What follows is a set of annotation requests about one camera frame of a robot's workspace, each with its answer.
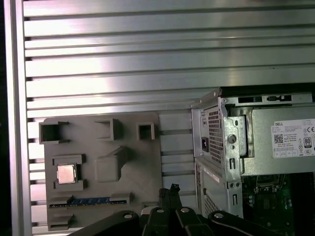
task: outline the rectangular slot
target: rectangular slot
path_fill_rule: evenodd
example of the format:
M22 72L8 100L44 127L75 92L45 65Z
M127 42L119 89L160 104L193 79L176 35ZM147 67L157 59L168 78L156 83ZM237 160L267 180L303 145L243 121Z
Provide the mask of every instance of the rectangular slot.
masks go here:
M238 205L237 194L233 194L233 206Z
M154 140L155 131L152 122L137 124L138 140Z
M235 170L235 159L234 158L230 159L230 169Z
M40 144L60 144L69 142L62 134L62 126L68 122L40 123L39 143Z
M252 102L262 102L261 96L256 97L239 97L238 103L252 103Z
M123 136L119 120L106 119L94 121L93 126L96 139L100 141L114 141Z
M288 102L292 101L292 95L281 95L281 96L269 96L267 97L267 101L280 101L280 102Z

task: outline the motherboard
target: motherboard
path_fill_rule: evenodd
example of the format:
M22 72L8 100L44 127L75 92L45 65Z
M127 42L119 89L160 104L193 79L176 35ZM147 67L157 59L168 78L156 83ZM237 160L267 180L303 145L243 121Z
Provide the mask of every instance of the motherboard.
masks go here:
M244 218L280 233L294 236L294 215L289 175L242 178Z

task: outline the barcode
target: barcode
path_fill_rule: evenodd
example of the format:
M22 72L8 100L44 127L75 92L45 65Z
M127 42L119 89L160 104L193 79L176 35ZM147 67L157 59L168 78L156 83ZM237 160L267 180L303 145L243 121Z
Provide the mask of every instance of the barcode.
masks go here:
M283 134L275 134L275 144L283 144L284 143L284 135Z

